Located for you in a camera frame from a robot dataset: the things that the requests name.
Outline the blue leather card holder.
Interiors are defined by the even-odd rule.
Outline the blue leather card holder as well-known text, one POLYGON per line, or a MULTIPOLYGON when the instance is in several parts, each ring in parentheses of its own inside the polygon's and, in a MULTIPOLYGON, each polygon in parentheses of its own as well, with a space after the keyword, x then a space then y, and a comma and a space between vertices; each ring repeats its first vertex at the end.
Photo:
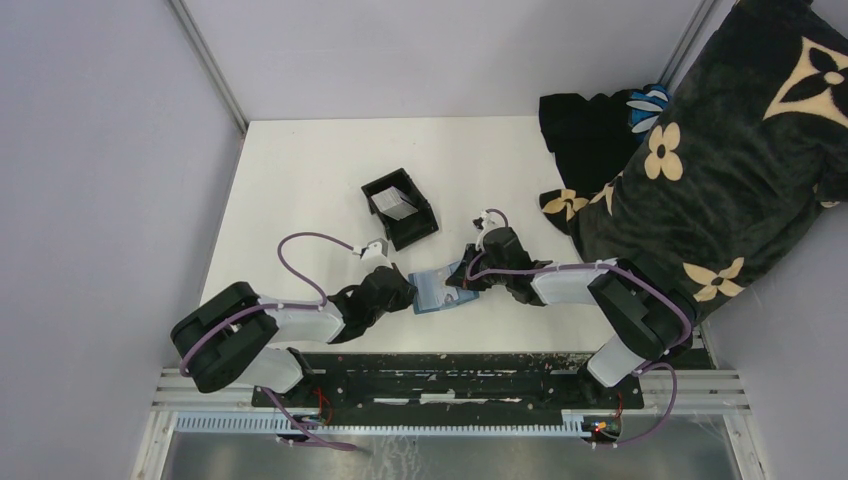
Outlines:
POLYGON ((408 281, 416 289, 412 308, 416 315, 439 312, 475 301, 480 294, 446 284, 446 280, 457 270, 459 262, 447 266, 411 273, 408 281))

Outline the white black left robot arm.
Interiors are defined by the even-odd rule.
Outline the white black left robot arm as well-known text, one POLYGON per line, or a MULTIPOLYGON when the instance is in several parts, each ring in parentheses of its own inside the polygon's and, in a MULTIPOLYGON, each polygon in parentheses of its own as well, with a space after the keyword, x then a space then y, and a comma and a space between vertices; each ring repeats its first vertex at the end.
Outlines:
POLYGON ((274 344, 349 342, 385 314, 409 308, 416 294, 395 267, 386 266, 329 296, 325 304, 284 302, 239 281, 179 321, 170 339, 180 356, 181 375, 192 379, 199 392, 252 384, 299 407, 312 399, 314 379, 300 353, 276 350, 274 344))

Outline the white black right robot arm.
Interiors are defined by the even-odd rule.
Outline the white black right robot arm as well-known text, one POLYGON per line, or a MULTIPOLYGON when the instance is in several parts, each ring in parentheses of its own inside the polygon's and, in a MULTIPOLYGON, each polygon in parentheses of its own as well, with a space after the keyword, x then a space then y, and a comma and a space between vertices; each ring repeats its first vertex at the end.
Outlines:
POLYGON ((510 227, 483 231, 445 283, 476 292, 502 286, 525 305, 599 307, 614 334, 577 382, 580 400, 591 408, 606 406, 626 376, 687 342, 697 317, 694 300, 648 255, 578 264, 534 260, 510 227))

